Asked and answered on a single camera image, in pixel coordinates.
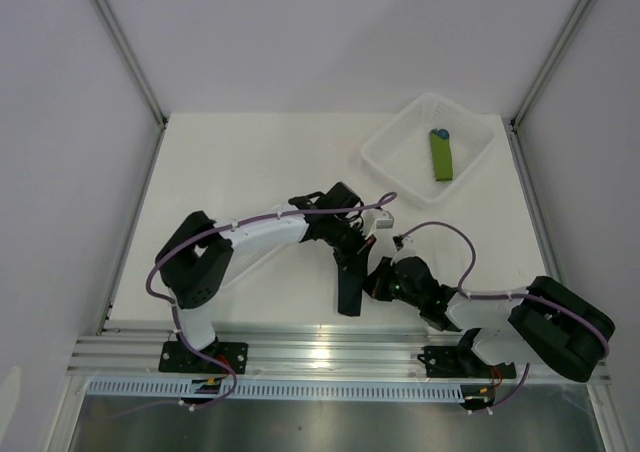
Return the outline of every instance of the white plastic bin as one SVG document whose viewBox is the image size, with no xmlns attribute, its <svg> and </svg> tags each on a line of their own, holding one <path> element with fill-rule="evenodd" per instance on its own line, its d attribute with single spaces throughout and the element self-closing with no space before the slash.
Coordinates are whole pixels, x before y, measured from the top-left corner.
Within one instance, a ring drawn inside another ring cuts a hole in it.
<svg viewBox="0 0 640 452">
<path fill-rule="evenodd" d="M 433 174 L 429 132 L 450 133 L 453 180 L 437 182 Z M 436 94 L 424 94 L 396 115 L 361 150 L 380 178 L 424 204 L 446 197 L 482 162 L 496 139 L 476 114 Z"/>
</svg>

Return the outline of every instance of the metal corner post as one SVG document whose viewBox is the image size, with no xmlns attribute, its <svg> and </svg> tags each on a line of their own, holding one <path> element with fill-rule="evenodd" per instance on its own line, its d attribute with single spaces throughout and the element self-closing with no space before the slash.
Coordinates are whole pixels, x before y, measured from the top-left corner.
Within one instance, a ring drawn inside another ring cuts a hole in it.
<svg viewBox="0 0 640 452">
<path fill-rule="evenodd" d="M 158 104 L 158 100 L 156 95 L 154 94 L 149 82 L 140 67 L 140 63 L 136 58 L 133 50 L 131 49 L 131 45 L 127 40 L 127 37 L 124 34 L 124 31 L 118 22 L 115 14 L 113 13 L 113 9 L 109 5 L 108 0 L 90 0 L 93 4 L 96 14 L 102 21 L 107 31 L 107 34 L 111 38 L 118 55 L 122 59 L 122 62 L 129 72 L 133 82 L 135 83 L 138 91 L 142 95 L 151 115 L 154 120 L 158 124 L 158 127 L 162 130 L 164 129 L 167 119 L 165 115 L 162 113 L 162 109 Z"/>
<path fill-rule="evenodd" d="M 520 103 L 515 117 L 512 121 L 513 130 L 518 132 L 522 122 L 533 108 L 542 90 L 549 83 L 558 65 L 565 56 L 569 46 L 578 34 L 582 24 L 589 15 L 593 5 L 597 0 L 577 0 L 571 13 L 567 17 L 565 23 L 558 34 L 551 50 L 549 51 L 542 67 L 538 71 L 535 80 L 529 87 L 524 99 Z"/>
</svg>

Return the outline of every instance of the green object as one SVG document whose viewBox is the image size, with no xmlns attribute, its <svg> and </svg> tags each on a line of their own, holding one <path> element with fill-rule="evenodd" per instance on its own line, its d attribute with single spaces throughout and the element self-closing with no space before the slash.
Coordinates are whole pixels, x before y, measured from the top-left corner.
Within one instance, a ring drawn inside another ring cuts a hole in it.
<svg viewBox="0 0 640 452">
<path fill-rule="evenodd" d="M 429 132 L 431 158 L 433 159 L 433 174 L 437 181 L 453 179 L 453 159 L 449 146 L 449 131 L 433 129 Z"/>
</svg>

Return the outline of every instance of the plastic tray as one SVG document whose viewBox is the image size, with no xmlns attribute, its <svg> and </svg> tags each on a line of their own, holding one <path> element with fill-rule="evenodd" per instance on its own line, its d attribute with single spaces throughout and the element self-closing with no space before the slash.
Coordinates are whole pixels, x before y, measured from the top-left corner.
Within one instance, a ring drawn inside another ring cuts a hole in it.
<svg viewBox="0 0 640 452">
<path fill-rule="evenodd" d="M 437 182 L 428 134 L 447 129 L 453 180 Z M 382 179 L 424 204 L 442 200 L 485 158 L 496 139 L 480 116 L 436 94 L 424 94 L 396 115 L 363 146 L 362 158 Z"/>
</svg>

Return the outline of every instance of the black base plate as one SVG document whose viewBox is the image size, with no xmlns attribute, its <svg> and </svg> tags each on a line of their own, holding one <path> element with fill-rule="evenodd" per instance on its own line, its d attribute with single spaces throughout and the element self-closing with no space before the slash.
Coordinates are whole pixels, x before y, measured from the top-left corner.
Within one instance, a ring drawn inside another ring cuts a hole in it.
<svg viewBox="0 0 640 452">
<path fill-rule="evenodd" d="M 247 366 L 249 345 L 244 342 L 214 342 L 201 352 L 214 359 L 224 357 L 238 375 L 243 375 Z M 226 374 L 227 371 L 211 362 L 196 357 L 182 342 L 165 342 L 160 355 L 160 372 L 178 374 Z"/>
<path fill-rule="evenodd" d="M 430 345 L 422 349 L 418 360 L 427 369 L 427 377 L 434 379 L 491 379 L 492 367 L 469 353 L 460 357 L 456 346 Z M 495 366 L 503 379 L 515 379 L 516 368 L 513 364 Z"/>
</svg>

